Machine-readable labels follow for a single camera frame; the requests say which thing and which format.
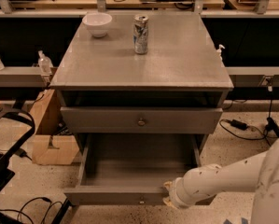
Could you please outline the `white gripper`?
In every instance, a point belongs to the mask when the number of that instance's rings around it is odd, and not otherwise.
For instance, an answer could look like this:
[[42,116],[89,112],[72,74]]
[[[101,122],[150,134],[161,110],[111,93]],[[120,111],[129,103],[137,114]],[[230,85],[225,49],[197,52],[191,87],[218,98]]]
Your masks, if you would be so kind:
[[164,197],[162,201],[173,209],[187,209],[208,198],[204,175],[199,170],[189,170],[183,177],[173,182],[166,181],[163,186],[169,191],[169,197]]

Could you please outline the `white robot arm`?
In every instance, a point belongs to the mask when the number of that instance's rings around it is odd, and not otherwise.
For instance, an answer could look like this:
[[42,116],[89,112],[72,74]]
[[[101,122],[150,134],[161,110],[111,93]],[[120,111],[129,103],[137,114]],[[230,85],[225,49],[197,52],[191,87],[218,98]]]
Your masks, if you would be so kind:
[[163,202],[187,209],[222,192],[255,194],[250,224],[279,224],[279,138],[269,150],[221,167],[204,165],[164,183]]

